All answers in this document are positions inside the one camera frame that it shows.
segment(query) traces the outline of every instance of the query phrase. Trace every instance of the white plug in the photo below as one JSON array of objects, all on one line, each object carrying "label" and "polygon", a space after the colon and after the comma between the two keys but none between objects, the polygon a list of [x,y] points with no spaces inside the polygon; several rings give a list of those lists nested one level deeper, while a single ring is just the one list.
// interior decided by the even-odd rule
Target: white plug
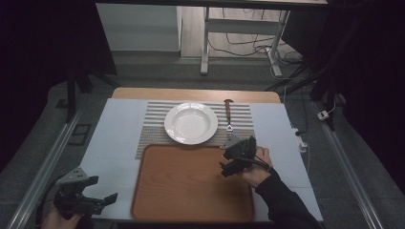
[{"label": "white plug", "polygon": [[323,112],[318,113],[318,117],[321,120],[325,120],[329,117],[329,115],[328,115],[327,111],[323,111]]}]

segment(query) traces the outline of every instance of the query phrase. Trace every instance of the wooden board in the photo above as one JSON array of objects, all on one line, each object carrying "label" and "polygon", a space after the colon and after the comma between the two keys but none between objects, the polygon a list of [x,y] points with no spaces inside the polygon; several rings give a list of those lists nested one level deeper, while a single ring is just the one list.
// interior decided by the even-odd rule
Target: wooden board
[{"label": "wooden board", "polygon": [[223,177],[218,146],[149,145],[139,168],[131,213],[155,222],[248,222],[251,188]]},{"label": "wooden board", "polygon": [[117,88],[112,98],[129,99],[164,99],[223,102],[230,98],[235,102],[245,103],[280,103],[280,96],[275,92],[190,90],[190,89],[156,89],[156,88]]}]

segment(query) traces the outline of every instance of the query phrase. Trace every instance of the desk leg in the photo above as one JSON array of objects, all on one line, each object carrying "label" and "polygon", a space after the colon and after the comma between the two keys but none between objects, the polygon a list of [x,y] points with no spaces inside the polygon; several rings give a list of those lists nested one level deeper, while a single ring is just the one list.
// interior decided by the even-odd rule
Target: desk leg
[{"label": "desk leg", "polygon": [[275,54],[276,54],[277,47],[278,47],[280,39],[281,39],[281,35],[283,34],[284,26],[286,25],[286,22],[287,22],[287,17],[288,17],[289,11],[283,10],[283,11],[281,11],[281,14],[282,15],[280,18],[280,24],[279,24],[279,27],[275,34],[273,44],[271,45],[271,49],[266,48],[267,56],[271,63],[271,69],[274,71],[274,75],[276,77],[282,76],[280,67],[279,67],[277,59],[275,57]]},{"label": "desk leg", "polygon": [[201,75],[208,74],[208,29],[209,29],[209,7],[204,8],[204,29],[202,45],[202,68]]}]

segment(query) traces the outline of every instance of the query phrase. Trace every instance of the black wall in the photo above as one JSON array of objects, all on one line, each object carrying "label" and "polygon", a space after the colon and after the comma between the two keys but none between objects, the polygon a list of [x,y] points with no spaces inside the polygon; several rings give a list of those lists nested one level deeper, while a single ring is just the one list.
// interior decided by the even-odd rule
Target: black wall
[{"label": "black wall", "polygon": [[[343,6],[359,2],[331,3]],[[405,193],[405,2],[369,2],[368,8],[354,11],[293,12],[284,36],[316,71],[330,61],[352,20],[364,13],[330,76],[336,92],[346,98],[345,117]]]},{"label": "black wall", "polygon": [[0,2],[0,65],[1,170],[71,69],[116,73],[91,0]]}]

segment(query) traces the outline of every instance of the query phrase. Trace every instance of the plate rim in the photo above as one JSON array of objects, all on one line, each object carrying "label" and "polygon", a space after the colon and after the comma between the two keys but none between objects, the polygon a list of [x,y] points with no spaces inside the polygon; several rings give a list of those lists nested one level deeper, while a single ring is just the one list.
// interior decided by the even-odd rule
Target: plate rim
[{"label": "plate rim", "polygon": [[[208,131],[204,135],[202,135],[200,137],[193,138],[193,139],[198,139],[198,140],[195,140],[195,141],[192,141],[192,142],[190,142],[190,141],[187,142],[187,140],[185,140],[183,142],[178,141],[176,138],[174,138],[168,132],[168,130],[173,130],[173,128],[171,128],[173,126],[171,126],[171,127],[169,126],[169,125],[171,125],[171,124],[169,124],[169,120],[168,120],[169,117],[174,116],[177,113],[177,111],[179,110],[178,109],[179,106],[183,106],[184,104],[197,104],[197,105],[199,105],[198,107],[202,107],[202,109],[192,108],[191,105],[189,106],[190,107],[189,109],[195,109],[195,110],[203,111],[204,113],[207,114],[208,120],[210,121],[210,126],[209,126]],[[217,130],[218,130],[218,117],[217,117],[217,114],[215,114],[215,112],[210,107],[208,107],[207,105],[205,105],[203,103],[199,103],[199,102],[183,102],[183,103],[178,104],[178,105],[174,106],[173,108],[171,108],[170,111],[166,114],[166,117],[164,118],[164,130],[167,133],[167,135],[169,135],[170,138],[172,138],[176,142],[179,142],[179,143],[184,144],[184,145],[197,145],[197,144],[206,142],[209,138],[211,138],[217,132]]]}]

